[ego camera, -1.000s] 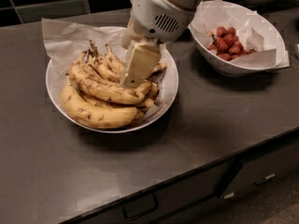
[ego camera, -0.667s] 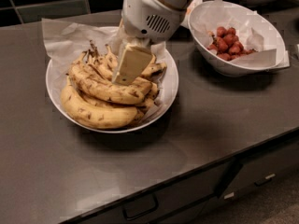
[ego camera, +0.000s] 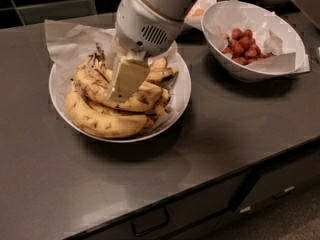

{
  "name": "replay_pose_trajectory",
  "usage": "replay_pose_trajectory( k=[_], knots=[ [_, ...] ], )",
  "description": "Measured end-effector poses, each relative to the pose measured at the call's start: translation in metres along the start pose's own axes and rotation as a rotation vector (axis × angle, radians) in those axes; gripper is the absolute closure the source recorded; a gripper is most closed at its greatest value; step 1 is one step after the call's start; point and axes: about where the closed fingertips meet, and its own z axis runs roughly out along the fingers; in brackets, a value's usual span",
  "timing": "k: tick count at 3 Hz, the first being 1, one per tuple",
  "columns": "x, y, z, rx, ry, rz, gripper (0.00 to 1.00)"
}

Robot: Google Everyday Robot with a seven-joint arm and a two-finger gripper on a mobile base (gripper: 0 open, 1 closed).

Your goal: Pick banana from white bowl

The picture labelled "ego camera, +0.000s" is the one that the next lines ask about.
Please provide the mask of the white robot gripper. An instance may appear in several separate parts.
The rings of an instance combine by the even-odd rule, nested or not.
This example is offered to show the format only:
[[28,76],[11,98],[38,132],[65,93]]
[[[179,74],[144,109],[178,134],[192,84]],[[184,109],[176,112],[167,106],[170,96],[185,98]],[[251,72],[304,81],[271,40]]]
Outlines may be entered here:
[[[119,43],[127,50],[149,56],[166,52],[182,30],[183,21],[154,9],[146,0],[121,0],[116,15]],[[147,63],[122,56],[116,60],[107,100],[126,102],[142,85],[150,69]]]

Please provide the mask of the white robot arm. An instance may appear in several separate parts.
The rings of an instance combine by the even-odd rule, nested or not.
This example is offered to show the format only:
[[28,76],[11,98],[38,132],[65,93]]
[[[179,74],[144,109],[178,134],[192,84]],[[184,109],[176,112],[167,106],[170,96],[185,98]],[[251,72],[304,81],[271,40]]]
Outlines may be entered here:
[[125,102],[141,86],[146,79],[142,62],[169,49],[197,1],[121,0],[109,51],[113,80],[108,87],[108,100]]

